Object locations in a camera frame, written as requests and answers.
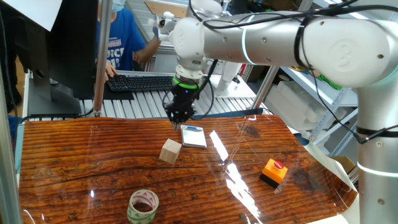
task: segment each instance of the person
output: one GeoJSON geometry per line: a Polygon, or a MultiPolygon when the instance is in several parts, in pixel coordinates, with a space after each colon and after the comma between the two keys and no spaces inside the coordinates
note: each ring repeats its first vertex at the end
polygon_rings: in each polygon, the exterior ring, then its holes
{"type": "MultiPolygon", "coordinates": [[[[101,3],[98,3],[97,43],[100,39],[101,3]]],[[[116,70],[133,71],[133,59],[148,62],[157,52],[160,40],[157,32],[154,38],[146,44],[138,32],[132,12],[124,8],[126,0],[114,0],[112,5],[111,28],[106,63],[106,73],[110,77],[117,75],[116,70]]]]}

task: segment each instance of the robotic arm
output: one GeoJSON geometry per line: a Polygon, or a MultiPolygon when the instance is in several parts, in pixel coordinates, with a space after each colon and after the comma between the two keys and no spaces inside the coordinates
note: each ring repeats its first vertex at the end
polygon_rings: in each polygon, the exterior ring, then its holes
{"type": "Polygon", "coordinates": [[[192,103],[202,89],[199,80],[207,58],[315,68],[358,92],[357,133],[367,142],[358,144],[361,223],[397,223],[398,24],[293,17],[299,12],[291,11],[222,18],[221,8],[212,7],[211,19],[203,7],[200,12],[203,21],[181,19],[169,35],[179,62],[174,100],[165,105],[174,128],[195,113],[192,103]],[[264,19],[268,21],[255,23],[264,19]]]}
{"type": "MultiPolygon", "coordinates": [[[[224,27],[296,13],[241,14],[206,23],[224,27]]],[[[317,16],[305,21],[303,29],[302,20],[304,17],[228,29],[210,29],[191,17],[180,20],[169,35],[179,63],[175,99],[166,108],[171,122],[176,126],[193,115],[191,104],[199,97],[195,93],[207,58],[256,65],[310,64],[331,81],[355,88],[386,78],[397,66],[395,34],[389,31],[396,26],[393,22],[317,16]]]]}

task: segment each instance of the wooden cube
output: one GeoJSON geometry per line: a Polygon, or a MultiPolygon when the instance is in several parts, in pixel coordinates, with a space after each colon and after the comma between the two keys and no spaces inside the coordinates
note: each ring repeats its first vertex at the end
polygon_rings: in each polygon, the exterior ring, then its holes
{"type": "Polygon", "coordinates": [[[174,164],[180,154],[181,146],[182,145],[180,143],[168,139],[162,147],[159,159],[162,159],[169,164],[174,164]]]}

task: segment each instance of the cable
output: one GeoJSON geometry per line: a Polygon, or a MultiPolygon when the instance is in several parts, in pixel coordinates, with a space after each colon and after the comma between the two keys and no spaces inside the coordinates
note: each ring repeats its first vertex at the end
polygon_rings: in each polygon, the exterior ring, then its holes
{"type": "Polygon", "coordinates": [[[257,21],[245,22],[243,24],[233,24],[233,25],[227,25],[227,26],[213,26],[213,25],[209,24],[209,22],[213,21],[210,19],[210,20],[204,21],[203,25],[209,29],[229,29],[229,28],[235,28],[235,27],[250,26],[250,25],[259,24],[259,23],[263,23],[263,22],[278,21],[281,19],[293,19],[293,18],[298,18],[298,17],[307,17],[307,16],[316,16],[316,15],[338,16],[341,14],[349,14],[352,12],[360,12],[360,11],[368,11],[368,10],[387,10],[387,11],[398,12],[398,8],[396,8],[396,7],[382,6],[382,5],[345,7],[354,2],[355,1],[343,2],[341,4],[337,4],[337,5],[333,6],[331,8],[320,9],[319,11],[305,11],[302,13],[284,15],[284,16],[279,15],[279,17],[259,19],[257,21]]]}
{"type": "Polygon", "coordinates": [[[357,2],[357,1],[358,1],[358,0],[350,0],[350,1],[346,1],[346,2],[341,2],[341,3],[339,3],[339,4],[330,4],[329,7],[339,7],[339,8],[342,8],[342,7],[349,6],[350,4],[352,4],[352,3],[354,3],[354,2],[357,2]]]}
{"type": "Polygon", "coordinates": [[[210,25],[209,22],[211,22],[212,20],[208,20],[208,21],[204,21],[203,25],[209,29],[229,29],[229,28],[236,28],[236,27],[242,27],[242,26],[250,26],[250,25],[254,25],[254,24],[260,24],[263,22],[272,22],[272,21],[278,21],[281,19],[293,19],[293,18],[298,18],[298,17],[305,17],[305,16],[311,16],[313,14],[313,12],[303,12],[303,13],[297,13],[297,14],[291,14],[291,15],[282,15],[282,14],[278,14],[278,13],[273,13],[270,12],[268,14],[277,14],[278,17],[272,17],[272,18],[267,18],[267,19],[259,19],[257,21],[251,21],[251,22],[245,22],[242,24],[233,24],[233,25],[227,25],[227,26],[213,26],[210,25]]]}
{"type": "Polygon", "coordinates": [[[14,116],[15,116],[15,133],[14,133],[14,146],[12,147],[12,152],[15,154],[15,148],[16,148],[16,139],[17,139],[17,134],[18,134],[18,110],[17,110],[17,104],[14,98],[14,95],[12,94],[12,87],[11,87],[11,78],[10,78],[10,73],[9,73],[9,68],[8,68],[8,52],[7,52],[7,42],[6,42],[6,28],[4,26],[4,21],[2,19],[2,13],[0,13],[0,20],[1,20],[1,27],[2,27],[2,37],[3,37],[3,44],[4,44],[4,54],[5,54],[5,59],[4,62],[6,64],[6,76],[7,76],[7,83],[8,83],[8,92],[12,101],[12,106],[14,107],[14,116]]]}
{"type": "MultiPolygon", "coordinates": [[[[82,114],[82,115],[76,115],[76,116],[71,116],[70,114],[58,114],[57,117],[58,118],[71,118],[71,119],[77,119],[77,118],[84,118],[85,116],[90,115],[92,112],[94,111],[94,108],[91,109],[89,112],[82,114]]],[[[29,115],[26,116],[25,118],[22,118],[21,121],[19,122],[19,124],[22,124],[23,122],[29,120],[29,119],[33,119],[33,118],[53,118],[54,115],[29,115]]]]}
{"type": "Polygon", "coordinates": [[[192,11],[193,16],[195,16],[196,19],[199,20],[199,22],[203,21],[203,19],[201,19],[201,17],[198,16],[197,12],[195,12],[195,10],[193,10],[191,0],[189,0],[188,6],[189,6],[189,9],[192,11]]]}
{"type": "Polygon", "coordinates": [[[209,82],[209,85],[210,85],[210,89],[211,89],[211,103],[210,103],[210,107],[209,107],[208,111],[207,111],[204,115],[202,115],[201,118],[193,118],[193,117],[191,117],[191,119],[194,120],[194,121],[200,121],[201,119],[206,118],[207,115],[210,113],[212,107],[213,107],[214,98],[215,98],[215,97],[214,97],[214,89],[213,89],[213,85],[211,84],[211,82],[209,82]]]}
{"type": "Polygon", "coordinates": [[[358,136],[358,134],[356,134],[354,131],[352,131],[349,127],[345,126],[345,125],[340,121],[340,119],[338,119],[337,116],[332,112],[332,110],[326,105],[326,103],[323,101],[322,97],[320,96],[317,78],[315,77],[315,75],[314,75],[314,73],[313,73],[313,71],[312,71],[310,62],[308,61],[308,58],[307,58],[307,54],[305,53],[305,48],[304,48],[304,32],[303,32],[303,34],[302,34],[302,36],[301,36],[301,45],[302,45],[302,50],[303,50],[304,59],[305,59],[305,62],[307,63],[307,66],[308,66],[308,72],[311,74],[311,76],[313,77],[314,82],[315,82],[315,88],[317,89],[317,95],[318,95],[318,97],[319,97],[319,100],[320,100],[321,103],[324,105],[324,107],[331,113],[331,115],[336,119],[336,121],[339,122],[339,124],[341,124],[342,127],[344,127],[344,128],[347,129],[349,132],[351,132],[351,133],[353,134],[353,136],[356,138],[356,140],[359,142],[359,140],[360,140],[361,138],[358,136]]]}

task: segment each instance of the keyboard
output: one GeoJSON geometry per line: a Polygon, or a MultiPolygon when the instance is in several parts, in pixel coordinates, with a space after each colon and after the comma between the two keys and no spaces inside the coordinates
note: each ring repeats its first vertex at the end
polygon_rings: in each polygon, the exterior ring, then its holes
{"type": "Polygon", "coordinates": [[[127,77],[115,75],[108,85],[112,91],[171,90],[173,76],[127,77]]]}

